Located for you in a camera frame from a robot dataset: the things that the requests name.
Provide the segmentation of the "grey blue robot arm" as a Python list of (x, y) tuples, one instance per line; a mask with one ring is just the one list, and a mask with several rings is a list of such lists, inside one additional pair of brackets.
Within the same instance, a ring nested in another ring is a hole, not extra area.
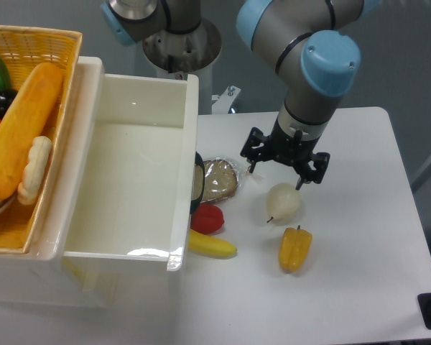
[[(244, 44), (287, 84), (273, 130), (252, 129), (241, 150), (251, 166), (275, 161), (292, 167), (298, 184), (321, 183), (330, 156), (316, 152), (324, 129), (350, 91), (361, 64), (357, 44), (340, 29), (377, 1), (245, 1), (236, 18)], [(101, 11), (123, 45), (141, 43), (161, 78), (201, 77), (210, 97), (221, 35), (199, 1), (105, 1)]]

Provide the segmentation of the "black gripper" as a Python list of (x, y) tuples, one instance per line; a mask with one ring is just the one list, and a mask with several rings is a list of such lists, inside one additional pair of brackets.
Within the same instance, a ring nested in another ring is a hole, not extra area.
[(252, 127), (241, 149), (240, 156), (249, 163), (247, 173), (253, 173), (258, 162), (274, 160), (293, 167), (299, 175), (296, 190), (310, 183), (321, 184), (330, 162), (327, 152), (314, 153), (317, 140), (302, 140), (288, 135), (276, 120), (269, 136)]

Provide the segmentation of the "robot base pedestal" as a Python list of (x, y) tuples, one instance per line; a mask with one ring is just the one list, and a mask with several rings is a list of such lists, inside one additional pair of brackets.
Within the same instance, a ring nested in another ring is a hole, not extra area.
[(222, 49), (221, 34), (212, 22), (201, 19), (195, 30), (182, 35), (162, 30), (146, 38), (142, 49), (158, 78), (186, 80), (189, 75), (197, 76), (198, 113), (212, 113), (213, 66)]

